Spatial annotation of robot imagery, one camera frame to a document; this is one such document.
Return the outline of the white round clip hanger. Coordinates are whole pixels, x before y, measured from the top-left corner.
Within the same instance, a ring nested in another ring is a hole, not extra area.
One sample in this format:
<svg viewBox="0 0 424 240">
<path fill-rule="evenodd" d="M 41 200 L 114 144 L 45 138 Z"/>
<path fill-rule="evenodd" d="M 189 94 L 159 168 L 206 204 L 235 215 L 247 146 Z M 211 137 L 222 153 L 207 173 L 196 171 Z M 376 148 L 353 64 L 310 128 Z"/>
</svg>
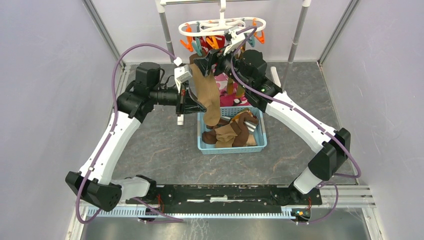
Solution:
<svg viewBox="0 0 424 240">
<path fill-rule="evenodd" d="M 227 10 L 227 2 L 220 0 L 219 5 L 219 18 L 207 20 L 193 20 L 182 23 L 178 27 L 178 32 L 184 36 L 180 40 L 181 45 L 191 53 L 196 53 L 198 56 L 207 54 L 210 49 L 207 47 L 205 37 L 207 36 L 224 36 L 225 30 L 234 26 L 241 28 L 239 33 L 244 33 L 247 43 L 253 48 L 256 42 L 260 44 L 265 43 L 266 21 L 258 17 L 225 17 Z"/>
</svg>

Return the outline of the red sock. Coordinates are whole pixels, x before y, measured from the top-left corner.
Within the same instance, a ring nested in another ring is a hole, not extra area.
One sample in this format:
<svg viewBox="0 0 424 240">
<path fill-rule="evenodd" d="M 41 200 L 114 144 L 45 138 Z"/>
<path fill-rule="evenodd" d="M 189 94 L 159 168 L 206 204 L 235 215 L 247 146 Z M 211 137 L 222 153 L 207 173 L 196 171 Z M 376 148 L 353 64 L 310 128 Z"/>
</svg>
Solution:
<svg viewBox="0 0 424 240">
<path fill-rule="evenodd" d="M 221 49 L 226 45 L 226 38 L 224 35 L 206 36 L 205 42 L 210 49 Z"/>
</svg>

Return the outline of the striped olive cream sock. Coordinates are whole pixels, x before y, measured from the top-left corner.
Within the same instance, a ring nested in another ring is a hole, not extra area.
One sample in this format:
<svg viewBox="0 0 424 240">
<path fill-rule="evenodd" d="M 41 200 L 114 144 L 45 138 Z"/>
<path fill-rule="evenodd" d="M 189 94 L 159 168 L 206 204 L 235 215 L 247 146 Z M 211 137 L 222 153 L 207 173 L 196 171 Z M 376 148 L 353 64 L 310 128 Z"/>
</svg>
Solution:
<svg viewBox="0 0 424 240">
<path fill-rule="evenodd" d="M 244 108 L 231 119 L 231 122 L 235 122 L 237 119 L 240 118 L 241 114 L 243 113 L 248 113 L 249 115 L 252 115 L 249 108 Z"/>
</svg>

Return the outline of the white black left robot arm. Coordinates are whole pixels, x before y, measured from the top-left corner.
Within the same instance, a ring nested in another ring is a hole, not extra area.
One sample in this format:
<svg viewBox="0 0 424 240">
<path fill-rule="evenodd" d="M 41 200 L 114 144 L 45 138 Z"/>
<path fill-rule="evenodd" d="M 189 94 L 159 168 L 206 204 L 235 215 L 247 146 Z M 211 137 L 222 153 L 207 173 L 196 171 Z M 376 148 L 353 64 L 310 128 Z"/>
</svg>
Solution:
<svg viewBox="0 0 424 240">
<path fill-rule="evenodd" d="M 109 212 L 119 202 L 135 197 L 145 204 L 156 200 L 156 181 L 148 177 L 112 179 L 123 150 L 156 105 L 174 106 L 180 126 L 184 124 L 185 115 L 206 110 L 190 89 L 193 75 L 187 64 L 174 69 L 175 87 L 172 88 L 160 86 L 161 72 L 161 67 L 153 62 L 143 62 L 137 67 L 133 90 L 126 90 L 117 97 L 116 107 L 97 147 L 79 171 L 70 171 L 65 177 L 78 203 L 85 201 Z"/>
</svg>

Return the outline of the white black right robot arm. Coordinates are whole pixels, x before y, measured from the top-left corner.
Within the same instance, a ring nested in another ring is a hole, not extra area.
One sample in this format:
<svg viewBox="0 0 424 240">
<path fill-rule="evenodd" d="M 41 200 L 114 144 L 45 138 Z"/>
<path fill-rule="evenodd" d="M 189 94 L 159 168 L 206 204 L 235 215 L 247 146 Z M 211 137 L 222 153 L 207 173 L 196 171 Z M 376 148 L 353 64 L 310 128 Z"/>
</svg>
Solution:
<svg viewBox="0 0 424 240">
<path fill-rule="evenodd" d="M 288 196 L 293 203 L 306 201 L 313 188 L 336 176 L 340 166 L 352 157 L 350 132 L 322 123 L 296 104 L 266 76 L 268 65 L 261 52 L 250 49 L 235 57 L 215 49 L 193 62 L 205 77 L 225 74 L 237 81 L 251 106 L 286 125 L 315 152 L 306 169 L 290 184 Z"/>
</svg>

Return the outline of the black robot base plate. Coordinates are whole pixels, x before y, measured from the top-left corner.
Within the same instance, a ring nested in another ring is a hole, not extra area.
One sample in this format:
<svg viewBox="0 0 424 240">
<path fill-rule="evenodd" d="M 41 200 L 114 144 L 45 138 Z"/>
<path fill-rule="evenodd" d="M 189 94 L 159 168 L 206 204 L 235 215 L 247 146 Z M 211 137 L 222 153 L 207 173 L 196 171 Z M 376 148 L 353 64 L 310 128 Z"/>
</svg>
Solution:
<svg viewBox="0 0 424 240">
<path fill-rule="evenodd" d="M 158 184 L 140 199 L 166 214 L 272 214 L 323 203 L 316 188 L 303 194 L 277 184 Z"/>
</svg>

